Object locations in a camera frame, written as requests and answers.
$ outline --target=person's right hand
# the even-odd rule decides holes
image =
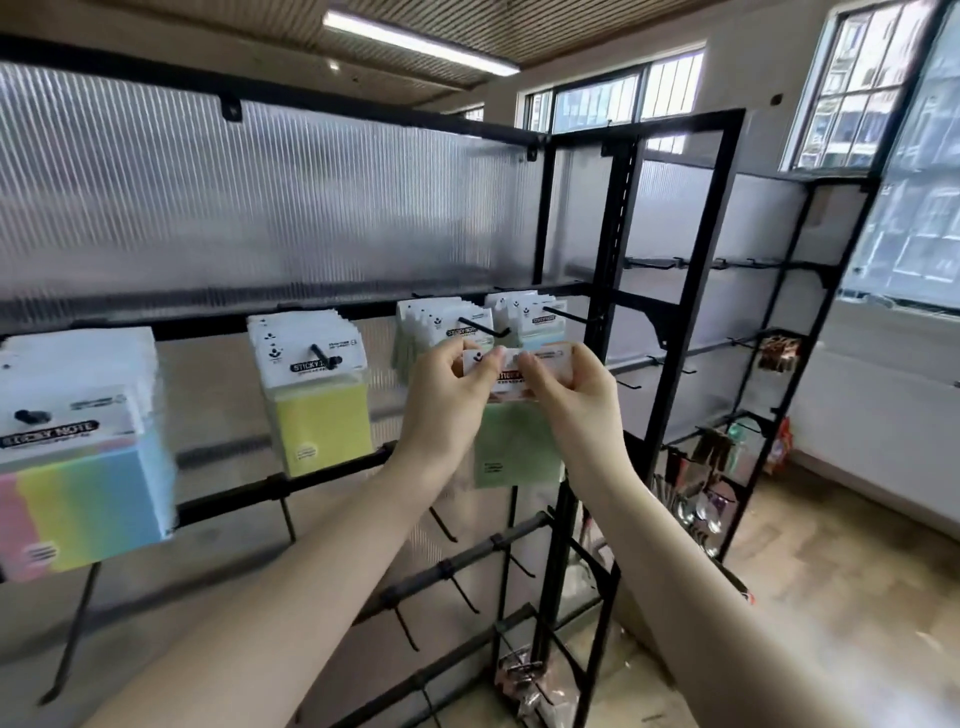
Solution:
[[[616,380],[583,344],[573,344],[572,354],[572,388],[564,387],[529,352],[521,354],[518,362],[546,414],[567,468],[584,477],[611,466],[630,468]]]

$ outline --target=wooden floor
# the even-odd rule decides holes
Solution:
[[[758,615],[868,725],[960,725],[960,545],[793,468],[757,489],[727,563]],[[583,664],[592,633],[587,620],[565,636]],[[489,695],[445,713],[446,728],[512,724]],[[637,725],[696,723],[657,663],[614,626],[588,726]]]

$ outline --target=ceiling light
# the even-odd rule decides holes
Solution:
[[[371,20],[356,15],[348,15],[345,12],[327,11],[324,15],[324,25],[331,30],[368,37],[371,40],[406,48],[409,51],[416,51],[444,61],[460,63],[497,76],[513,76],[520,72],[520,69],[511,63],[498,61],[490,56],[467,51],[432,38],[418,36],[391,25],[374,23]]]

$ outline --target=ceiling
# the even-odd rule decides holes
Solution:
[[[717,0],[346,0],[338,9],[529,68]],[[188,31],[337,61],[334,90],[417,105],[494,76],[324,28],[327,0],[83,0]]]

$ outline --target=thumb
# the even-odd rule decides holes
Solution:
[[[566,387],[557,381],[550,370],[543,366],[543,362],[531,353],[522,353],[517,364],[523,378],[526,379],[530,389],[533,390],[541,403],[548,406],[556,404],[567,392]]]
[[[500,370],[503,368],[505,351],[503,347],[493,347],[484,354],[483,359],[474,367],[473,371],[464,377],[471,392],[477,395],[482,394],[484,397],[490,393],[496,383],[496,378],[500,375]]]

